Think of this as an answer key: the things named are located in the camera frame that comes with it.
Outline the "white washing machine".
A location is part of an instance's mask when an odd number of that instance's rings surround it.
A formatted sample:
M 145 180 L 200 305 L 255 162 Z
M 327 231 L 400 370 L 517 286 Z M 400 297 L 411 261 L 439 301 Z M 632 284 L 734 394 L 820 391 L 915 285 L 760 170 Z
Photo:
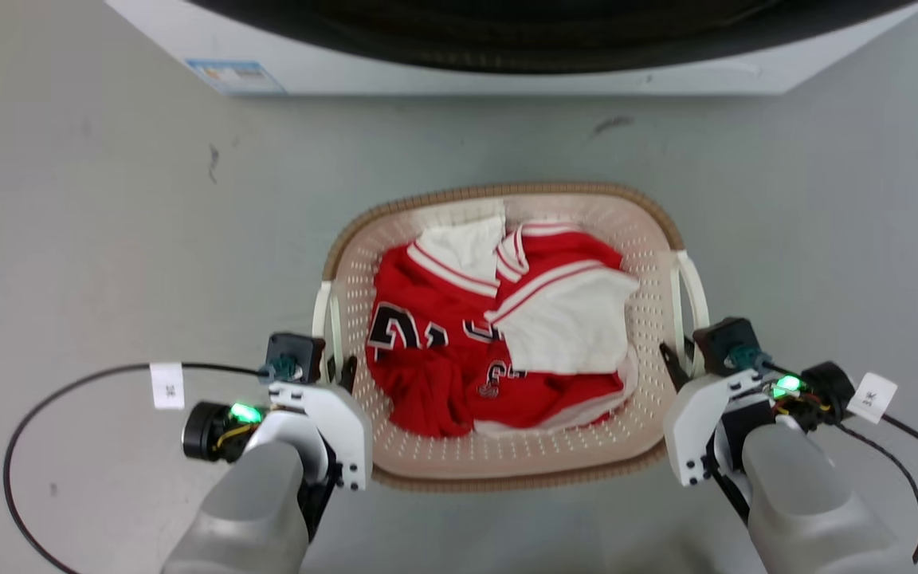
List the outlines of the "white washing machine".
M 714 61 L 515 76 L 372 61 L 278 37 L 185 0 L 105 2 L 185 68 L 186 59 L 257 61 L 287 91 L 281 96 L 780 96 L 918 14 L 915 0 L 851 28 Z

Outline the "black round washing machine door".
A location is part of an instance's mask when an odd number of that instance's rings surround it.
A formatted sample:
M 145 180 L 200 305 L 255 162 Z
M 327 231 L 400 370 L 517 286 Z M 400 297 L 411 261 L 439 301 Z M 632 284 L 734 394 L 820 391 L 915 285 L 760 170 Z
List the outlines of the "black round washing machine door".
M 188 0 L 278 37 L 418 68 L 582 75 L 802 42 L 918 0 Z

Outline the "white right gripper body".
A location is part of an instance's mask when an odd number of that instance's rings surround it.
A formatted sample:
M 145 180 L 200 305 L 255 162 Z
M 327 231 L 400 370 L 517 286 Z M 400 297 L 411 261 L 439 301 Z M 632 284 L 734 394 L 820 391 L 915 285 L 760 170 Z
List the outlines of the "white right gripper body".
M 704 480 L 702 458 L 727 413 L 761 397 L 761 375 L 744 370 L 732 375 L 700 375 L 674 397 L 663 421 L 668 461 L 684 487 Z

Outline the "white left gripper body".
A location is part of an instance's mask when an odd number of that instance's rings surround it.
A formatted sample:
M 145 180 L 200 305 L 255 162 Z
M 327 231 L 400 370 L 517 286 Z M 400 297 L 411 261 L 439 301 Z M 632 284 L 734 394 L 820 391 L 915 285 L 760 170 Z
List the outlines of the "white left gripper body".
M 336 385 L 273 383 L 274 406 L 299 408 L 343 465 L 347 488 L 362 491 L 371 483 L 371 418 L 346 389 Z

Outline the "red jersey with black numbers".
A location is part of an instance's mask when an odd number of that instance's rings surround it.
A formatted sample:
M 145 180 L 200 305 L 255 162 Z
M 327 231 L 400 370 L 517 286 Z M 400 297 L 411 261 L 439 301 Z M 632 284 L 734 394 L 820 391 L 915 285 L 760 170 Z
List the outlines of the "red jersey with black numbers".
M 375 276 L 367 364 L 392 399 L 394 425 L 430 437 L 556 431 L 590 424 L 635 388 L 630 354 L 611 374 L 517 370 L 502 342 L 466 340 L 462 305 L 420 273 L 408 245 L 385 253 Z

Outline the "beige perforated plastic laundry basket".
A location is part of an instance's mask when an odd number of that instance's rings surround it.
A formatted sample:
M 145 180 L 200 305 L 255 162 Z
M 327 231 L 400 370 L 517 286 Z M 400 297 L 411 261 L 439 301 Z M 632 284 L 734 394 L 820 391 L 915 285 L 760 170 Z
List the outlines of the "beige perforated plastic laundry basket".
M 363 341 L 371 318 L 373 276 L 383 252 L 436 225 L 502 214 L 579 224 L 612 245 L 641 282 L 627 302 L 626 323 L 638 356 L 638 386 L 607 420 L 536 434 L 424 438 L 390 421 L 392 403 L 373 381 Z M 674 350 L 691 375 L 700 357 L 685 348 L 685 308 L 692 326 L 710 323 L 702 280 L 670 215 L 648 195 L 602 183 L 516 183 L 465 187 L 390 201 L 361 212 L 329 250 L 316 298 L 312 334 L 324 338 L 327 364 L 358 364 L 352 393 L 371 418 L 373 480 L 384 486 L 445 493 L 547 488 L 596 481 L 659 464 L 667 450 L 662 420 L 677 389 L 659 347 Z

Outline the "red white striped-trim garment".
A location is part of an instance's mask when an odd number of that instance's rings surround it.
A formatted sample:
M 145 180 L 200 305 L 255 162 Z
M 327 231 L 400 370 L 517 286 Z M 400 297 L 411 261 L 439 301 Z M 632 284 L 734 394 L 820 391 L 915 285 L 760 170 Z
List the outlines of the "red white striped-trim garment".
M 405 254 L 460 302 L 462 337 L 502 342 L 517 370 L 611 374 L 630 354 L 624 313 L 640 283 L 581 226 L 486 218 L 423 232 Z

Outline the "blue white energy label sticker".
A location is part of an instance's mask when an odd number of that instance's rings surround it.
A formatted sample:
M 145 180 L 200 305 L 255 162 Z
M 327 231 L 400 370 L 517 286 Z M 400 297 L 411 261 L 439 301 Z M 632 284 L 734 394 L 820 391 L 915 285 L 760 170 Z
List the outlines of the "blue white energy label sticker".
M 280 96 L 287 94 L 277 79 L 257 61 L 208 61 L 186 59 L 186 66 L 219 93 L 232 96 Z

